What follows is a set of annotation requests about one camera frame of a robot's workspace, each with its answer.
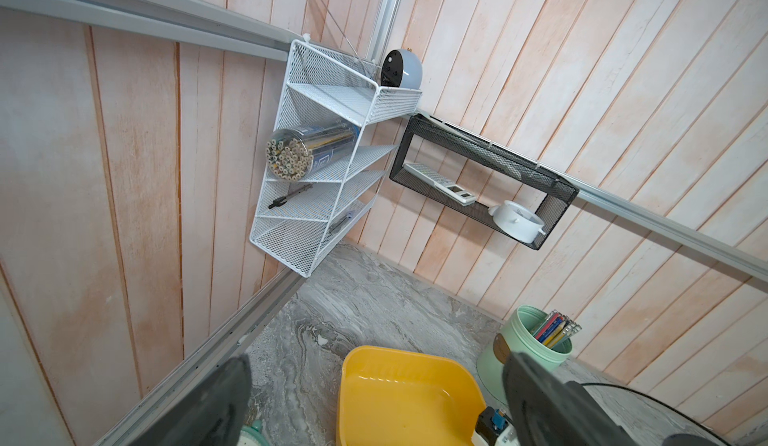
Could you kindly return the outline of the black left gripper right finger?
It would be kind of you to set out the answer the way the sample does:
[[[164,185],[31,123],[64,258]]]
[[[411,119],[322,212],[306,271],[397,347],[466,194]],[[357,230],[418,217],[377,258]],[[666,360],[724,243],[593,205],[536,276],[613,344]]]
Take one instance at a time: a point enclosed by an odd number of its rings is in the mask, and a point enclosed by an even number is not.
[[[576,382],[562,383],[526,353],[512,353],[502,382],[522,445],[633,445],[635,441]]]

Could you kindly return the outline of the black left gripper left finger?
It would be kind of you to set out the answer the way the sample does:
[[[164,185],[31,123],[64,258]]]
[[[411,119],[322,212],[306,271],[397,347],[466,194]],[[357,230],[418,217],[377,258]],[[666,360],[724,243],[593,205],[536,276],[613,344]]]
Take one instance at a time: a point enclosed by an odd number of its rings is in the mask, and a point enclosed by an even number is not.
[[[245,424],[251,380],[246,356],[228,359],[132,443],[236,445]]]

